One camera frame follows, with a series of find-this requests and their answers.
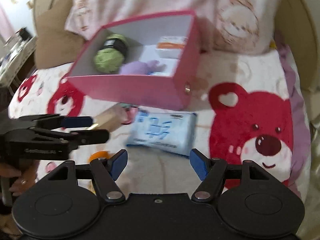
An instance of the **pink storage box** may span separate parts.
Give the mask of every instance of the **pink storage box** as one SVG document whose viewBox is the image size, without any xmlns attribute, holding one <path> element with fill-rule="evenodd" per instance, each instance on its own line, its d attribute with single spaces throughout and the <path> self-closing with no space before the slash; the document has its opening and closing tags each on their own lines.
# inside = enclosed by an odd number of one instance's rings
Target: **pink storage box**
<svg viewBox="0 0 320 240">
<path fill-rule="evenodd" d="M 158 75 L 115 75 L 98 72 L 93 58 L 107 36 L 117 33 L 127 38 L 125 63 L 159 60 L 164 71 Z M 162 36 L 184 36 L 187 44 L 180 59 L 162 59 L 156 44 Z M 84 46 L 68 78 L 84 94 L 94 99 L 181 110 L 190 101 L 190 83 L 196 75 L 200 41 L 193 11 L 174 11 L 134 17 L 103 26 Z"/>
</svg>

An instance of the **green yarn ball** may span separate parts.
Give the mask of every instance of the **green yarn ball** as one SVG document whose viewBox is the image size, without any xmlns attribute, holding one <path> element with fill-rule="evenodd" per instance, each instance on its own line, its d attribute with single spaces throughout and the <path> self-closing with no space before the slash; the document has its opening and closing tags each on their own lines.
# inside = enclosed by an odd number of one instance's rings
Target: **green yarn ball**
<svg viewBox="0 0 320 240">
<path fill-rule="evenodd" d="M 119 34 L 110 35 L 107 37 L 107 40 L 114 38 L 121 39 L 127 45 L 125 37 Z M 124 55 L 118 50 L 112 48 L 101 49 L 94 57 L 94 63 L 97 70 L 104 73 L 117 71 L 121 67 L 123 61 Z"/>
</svg>

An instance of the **bear face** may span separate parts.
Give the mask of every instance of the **bear face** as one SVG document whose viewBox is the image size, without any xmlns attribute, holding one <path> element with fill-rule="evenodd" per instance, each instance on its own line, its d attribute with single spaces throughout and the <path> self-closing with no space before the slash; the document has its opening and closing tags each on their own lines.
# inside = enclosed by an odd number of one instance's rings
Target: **bear face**
<svg viewBox="0 0 320 240">
<path fill-rule="evenodd" d="M 218 21 L 220 27 L 215 31 L 215 41 L 220 41 L 217 46 L 239 51 L 254 49 L 259 40 L 259 21 L 248 0 L 230 0 L 218 13 Z"/>
<path fill-rule="evenodd" d="M 81 112 L 84 94 L 77 90 L 64 76 L 57 91 L 48 102 L 48 114 L 78 116 Z"/>
<path fill-rule="evenodd" d="M 26 79 L 22 85 L 19 87 L 19 91 L 18 91 L 18 102 L 21 103 L 21 101 L 23 100 L 23 98 L 25 98 L 25 96 L 30 92 L 30 89 L 33 85 L 33 83 L 36 81 L 38 75 L 33 75 L 31 77 L 29 77 L 28 79 Z"/>
<path fill-rule="evenodd" d="M 222 83 L 211 88 L 209 102 L 216 113 L 209 138 L 211 157 L 230 164 L 250 159 L 279 181 L 289 179 L 293 149 L 289 100 Z"/>
</svg>

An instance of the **wall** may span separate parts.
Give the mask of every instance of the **wall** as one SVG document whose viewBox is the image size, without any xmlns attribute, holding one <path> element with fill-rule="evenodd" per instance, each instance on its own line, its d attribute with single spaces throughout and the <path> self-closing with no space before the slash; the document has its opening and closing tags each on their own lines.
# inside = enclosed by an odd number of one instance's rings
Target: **wall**
<svg viewBox="0 0 320 240">
<path fill-rule="evenodd" d="M 32 10 L 27 6 L 30 0 L 0 0 L 14 31 L 18 31 L 22 27 L 27 27 L 28 31 L 35 35 L 35 29 L 32 20 Z"/>
</svg>

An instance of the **curtain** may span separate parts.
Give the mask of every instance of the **curtain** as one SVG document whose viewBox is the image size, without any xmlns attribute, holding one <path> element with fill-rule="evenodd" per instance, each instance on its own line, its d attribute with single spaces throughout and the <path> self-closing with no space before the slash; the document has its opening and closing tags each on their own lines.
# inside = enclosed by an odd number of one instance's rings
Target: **curtain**
<svg viewBox="0 0 320 240">
<path fill-rule="evenodd" d="M 12 35 L 14 35 L 13 27 L 1 4 L 0 4 L 0 35 L 4 39 L 4 42 L 6 42 Z"/>
</svg>

